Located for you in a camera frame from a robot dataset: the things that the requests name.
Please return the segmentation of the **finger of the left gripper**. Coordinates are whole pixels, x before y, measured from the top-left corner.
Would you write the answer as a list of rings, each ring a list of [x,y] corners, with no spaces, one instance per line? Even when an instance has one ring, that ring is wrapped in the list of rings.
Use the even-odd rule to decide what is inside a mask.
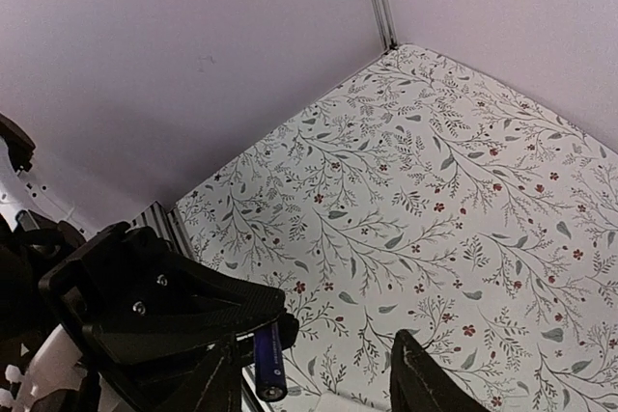
[[[286,313],[279,288],[247,281],[117,284],[88,303],[81,349],[101,362],[143,364],[251,334]]]

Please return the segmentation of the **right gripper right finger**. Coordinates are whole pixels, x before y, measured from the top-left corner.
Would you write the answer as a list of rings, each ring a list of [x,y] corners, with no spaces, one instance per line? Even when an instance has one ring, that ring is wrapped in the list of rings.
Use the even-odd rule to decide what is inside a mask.
[[[391,349],[390,404],[393,412],[486,412],[465,393],[406,329]]]

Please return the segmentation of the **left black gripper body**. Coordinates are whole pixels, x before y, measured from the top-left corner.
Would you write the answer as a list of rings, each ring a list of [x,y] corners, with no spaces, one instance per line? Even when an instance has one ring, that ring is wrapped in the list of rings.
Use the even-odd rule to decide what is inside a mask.
[[[112,225],[73,251],[39,281],[45,303],[81,349],[88,303],[117,284],[154,281],[226,281],[224,276],[172,252],[150,227]]]

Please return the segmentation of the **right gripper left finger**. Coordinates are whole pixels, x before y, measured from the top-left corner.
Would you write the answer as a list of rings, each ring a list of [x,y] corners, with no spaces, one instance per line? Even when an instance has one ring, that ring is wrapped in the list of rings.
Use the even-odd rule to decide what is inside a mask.
[[[112,338],[96,350],[99,371],[136,411],[239,411],[241,342],[187,336]]]

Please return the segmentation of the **white remote control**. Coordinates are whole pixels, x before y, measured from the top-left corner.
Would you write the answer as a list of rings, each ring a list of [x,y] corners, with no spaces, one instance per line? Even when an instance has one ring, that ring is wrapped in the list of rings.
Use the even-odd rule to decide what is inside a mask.
[[[389,406],[372,403],[363,403],[360,400],[346,398],[333,393],[324,393],[318,400],[314,412],[385,412],[390,411]]]

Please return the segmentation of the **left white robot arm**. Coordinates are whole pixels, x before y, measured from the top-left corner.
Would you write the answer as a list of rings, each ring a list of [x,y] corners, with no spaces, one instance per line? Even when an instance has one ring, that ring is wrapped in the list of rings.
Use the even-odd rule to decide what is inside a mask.
[[[253,366],[256,393],[287,392],[282,352],[298,324],[277,288],[235,279],[126,222],[85,239],[67,223],[1,226],[1,327],[56,323],[137,411],[211,411],[225,369]]]

